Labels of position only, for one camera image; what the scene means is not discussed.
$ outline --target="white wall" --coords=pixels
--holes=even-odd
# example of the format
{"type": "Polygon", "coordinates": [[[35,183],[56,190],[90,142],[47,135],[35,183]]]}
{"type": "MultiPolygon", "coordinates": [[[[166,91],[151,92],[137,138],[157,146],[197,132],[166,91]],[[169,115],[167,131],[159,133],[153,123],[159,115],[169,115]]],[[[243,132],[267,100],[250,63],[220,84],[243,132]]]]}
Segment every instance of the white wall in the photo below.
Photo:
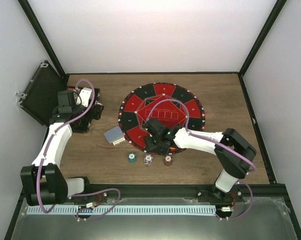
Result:
{"type": "Polygon", "coordinates": [[[23,91],[48,56],[18,1],[0,0],[0,240],[22,190],[20,171],[40,151],[46,128],[17,107],[23,91]]]}
{"type": "Polygon", "coordinates": [[[287,1],[244,79],[301,226],[301,0],[287,1]]]}
{"type": "Polygon", "coordinates": [[[29,0],[67,73],[239,71],[276,0],[29,0]]]}

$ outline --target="wooden tabletop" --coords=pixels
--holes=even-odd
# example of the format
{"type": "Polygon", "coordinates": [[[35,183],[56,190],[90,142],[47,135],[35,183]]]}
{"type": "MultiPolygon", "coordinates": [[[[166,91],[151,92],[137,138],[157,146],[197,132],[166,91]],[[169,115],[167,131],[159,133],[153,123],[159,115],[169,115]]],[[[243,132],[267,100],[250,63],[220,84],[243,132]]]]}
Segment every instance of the wooden tabletop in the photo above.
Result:
{"type": "Polygon", "coordinates": [[[167,82],[198,97],[205,110],[205,132],[233,128],[246,138],[257,149],[257,171],[249,174],[246,182],[269,183],[236,74],[75,74],[68,84],[74,86],[80,79],[100,89],[104,111],[100,120],[92,121],[88,133],[74,133],[68,141],[60,166],[65,178],[87,176],[91,183],[100,184],[213,184],[223,168],[212,154],[187,149],[172,156],[171,166],[165,166],[164,157],[158,155],[146,166],[144,152],[127,141],[113,146],[104,137],[107,130],[118,126],[119,108],[132,90],[148,83],[167,82]],[[128,162],[130,152],[136,153],[136,163],[128,162]]]}

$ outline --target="poker chip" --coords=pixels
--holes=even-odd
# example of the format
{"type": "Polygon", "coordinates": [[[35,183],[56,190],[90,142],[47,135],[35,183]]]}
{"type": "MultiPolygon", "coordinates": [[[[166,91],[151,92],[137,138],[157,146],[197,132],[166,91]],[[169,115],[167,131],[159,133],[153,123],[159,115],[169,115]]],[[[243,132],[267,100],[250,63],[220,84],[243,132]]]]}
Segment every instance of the poker chip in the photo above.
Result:
{"type": "Polygon", "coordinates": [[[146,166],[149,166],[149,165],[152,164],[152,162],[153,162],[153,156],[150,155],[150,154],[146,154],[145,157],[144,157],[144,164],[146,166]]]}
{"type": "Polygon", "coordinates": [[[173,164],[172,156],[167,155],[164,159],[164,165],[169,167],[173,164]]]}
{"type": "Polygon", "coordinates": [[[136,163],[137,161],[137,156],[135,153],[131,152],[128,154],[128,161],[133,164],[133,163],[136,163]]]}

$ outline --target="purple cable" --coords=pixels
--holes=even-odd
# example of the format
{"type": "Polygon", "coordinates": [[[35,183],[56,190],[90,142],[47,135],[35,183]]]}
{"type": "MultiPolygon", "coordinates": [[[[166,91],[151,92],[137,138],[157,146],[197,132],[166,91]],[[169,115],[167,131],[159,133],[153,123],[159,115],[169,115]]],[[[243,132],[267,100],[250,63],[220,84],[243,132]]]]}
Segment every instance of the purple cable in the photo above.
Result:
{"type": "MultiPolygon", "coordinates": [[[[91,93],[92,93],[91,101],[90,101],[88,107],[86,108],[86,110],[85,110],[82,114],[78,115],[77,117],[75,117],[75,118],[73,118],[73,119],[71,119],[71,120],[65,122],[64,124],[62,124],[61,126],[59,126],[58,128],[56,128],[55,134],[57,134],[57,132],[58,132],[62,127],[66,126],[66,125],[68,125],[68,124],[71,124],[72,122],[74,122],[74,121],[80,119],[81,117],[83,117],[83,116],[91,109],[91,107],[92,107],[92,105],[93,105],[93,103],[94,103],[94,97],[95,97],[95,89],[94,89],[94,86],[93,86],[93,84],[92,84],[90,81],[88,81],[88,80],[86,80],[86,79],[81,79],[81,80],[79,80],[79,81],[76,83],[76,85],[75,85],[75,88],[76,88],[76,89],[78,89],[78,85],[79,85],[81,82],[87,82],[87,83],[89,84],[89,86],[90,86],[90,88],[91,88],[91,93]]],[[[37,170],[37,177],[36,177],[36,195],[37,195],[38,205],[39,205],[40,209],[43,211],[43,213],[45,213],[45,214],[50,213],[50,212],[53,210],[53,208],[55,207],[55,205],[51,206],[51,208],[50,208],[49,210],[46,210],[46,209],[44,208],[44,205],[43,205],[43,202],[42,202],[42,198],[41,198],[41,184],[40,184],[40,180],[41,180],[41,172],[42,172],[43,164],[44,164],[44,161],[45,161],[45,157],[46,157],[46,155],[47,155],[47,152],[48,152],[48,150],[49,150],[50,144],[51,144],[51,142],[52,142],[52,140],[53,140],[55,134],[52,134],[52,135],[49,137],[48,141],[47,141],[47,144],[46,144],[45,149],[44,149],[44,152],[43,152],[44,158],[42,158],[42,159],[40,160],[40,163],[39,163],[39,166],[38,166],[38,170],[37,170]]]]}
{"type": "Polygon", "coordinates": [[[244,211],[241,215],[238,215],[238,216],[233,217],[233,218],[229,218],[228,221],[230,221],[230,220],[236,220],[236,219],[239,219],[239,218],[243,217],[245,214],[247,214],[251,210],[252,205],[253,205],[253,191],[252,191],[251,187],[247,183],[245,183],[243,181],[239,181],[239,182],[241,184],[244,184],[248,188],[249,194],[250,194],[250,203],[249,203],[249,206],[246,209],[246,211],[244,211]]]}
{"type": "Polygon", "coordinates": [[[163,102],[167,102],[167,101],[179,103],[179,104],[182,105],[182,107],[184,108],[184,110],[185,110],[185,112],[186,112],[186,114],[187,114],[187,119],[186,119],[186,123],[185,123],[185,129],[186,129],[186,132],[187,132],[190,136],[195,137],[195,138],[198,138],[198,139],[206,140],[206,141],[208,141],[208,142],[211,142],[211,143],[213,143],[213,144],[215,144],[215,145],[218,145],[218,146],[220,146],[221,148],[223,148],[223,149],[225,149],[225,150],[231,152],[232,154],[234,154],[235,156],[239,157],[240,159],[242,159],[244,162],[246,162],[247,164],[249,164],[249,165],[253,168],[253,170],[251,170],[251,171],[249,171],[249,172],[254,172],[254,171],[257,170],[257,169],[256,169],[256,166],[255,166],[249,159],[247,159],[247,158],[244,157],[243,155],[240,155],[238,152],[234,151],[233,149],[229,148],[228,146],[226,146],[226,145],[224,145],[224,144],[222,144],[222,143],[220,143],[220,142],[218,142],[218,141],[215,141],[215,140],[213,140],[213,139],[210,139],[209,137],[199,136],[199,135],[196,135],[196,134],[191,133],[191,132],[189,131],[189,129],[188,129],[188,124],[189,124],[189,121],[190,121],[190,113],[189,113],[187,107],[185,106],[185,104],[182,103],[181,101],[177,100],[177,99],[164,99],[164,100],[161,100],[161,101],[159,101],[158,103],[156,103],[155,106],[150,110],[150,112],[149,112],[149,114],[148,114],[148,116],[147,116],[147,118],[146,118],[146,121],[148,121],[148,120],[150,119],[150,116],[152,115],[154,109],[155,109],[159,104],[161,104],[161,103],[163,103],[163,102]]]}
{"type": "MultiPolygon", "coordinates": [[[[106,212],[104,212],[103,214],[101,214],[101,215],[99,215],[99,216],[87,218],[87,219],[86,219],[87,221],[100,219],[101,217],[104,217],[106,214],[110,213],[110,212],[116,207],[116,205],[120,202],[120,199],[121,199],[121,192],[120,192],[120,190],[118,190],[117,188],[108,188],[108,189],[101,190],[101,191],[97,191],[97,192],[84,193],[84,194],[74,194],[74,195],[72,196],[72,197],[87,197],[87,196],[93,196],[93,195],[97,195],[97,194],[102,194],[102,193],[105,193],[105,192],[108,192],[108,191],[117,191],[117,192],[118,192],[117,201],[116,201],[116,202],[114,203],[114,205],[113,205],[110,209],[108,209],[106,212]]],[[[76,217],[77,217],[78,220],[80,219],[79,213],[80,213],[81,211],[86,210],[86,209],[89,209],[89,208],[82,208],[82,209],[80,209],[80,210],[76,213],[76,217]]]]}

